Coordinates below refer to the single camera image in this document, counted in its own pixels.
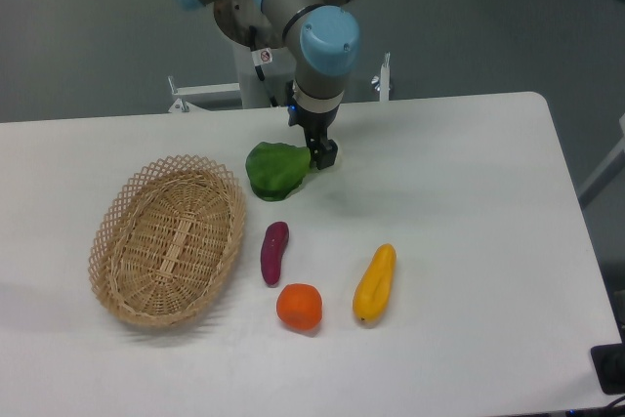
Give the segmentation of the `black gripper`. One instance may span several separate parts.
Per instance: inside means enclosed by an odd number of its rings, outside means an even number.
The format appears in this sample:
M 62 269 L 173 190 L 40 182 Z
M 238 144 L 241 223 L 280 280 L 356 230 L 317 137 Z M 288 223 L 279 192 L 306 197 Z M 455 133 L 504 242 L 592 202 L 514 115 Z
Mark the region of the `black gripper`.
M 327 132 L 337 115 L 337 98 L 319 99 L 306 93 L 296 80 L 287 89 L 287 112 L 290 126 L 300 126 L 309 144 L 312 168 L 321 171 L 335 164 L 337 144 Z

